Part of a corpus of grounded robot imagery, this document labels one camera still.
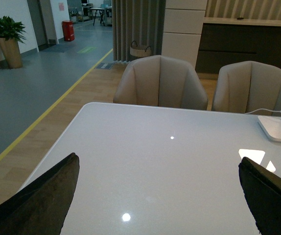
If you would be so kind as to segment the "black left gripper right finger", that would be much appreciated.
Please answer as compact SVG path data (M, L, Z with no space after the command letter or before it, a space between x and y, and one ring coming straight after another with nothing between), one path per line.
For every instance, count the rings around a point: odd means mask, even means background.
M262 235L281 235L281 178L244 157L238 165L244 197Z

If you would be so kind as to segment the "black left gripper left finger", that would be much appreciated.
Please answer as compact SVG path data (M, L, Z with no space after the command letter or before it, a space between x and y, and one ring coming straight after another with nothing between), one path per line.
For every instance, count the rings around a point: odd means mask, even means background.
M0 204L0 235L58 235L79 175L79 157L69 154Z

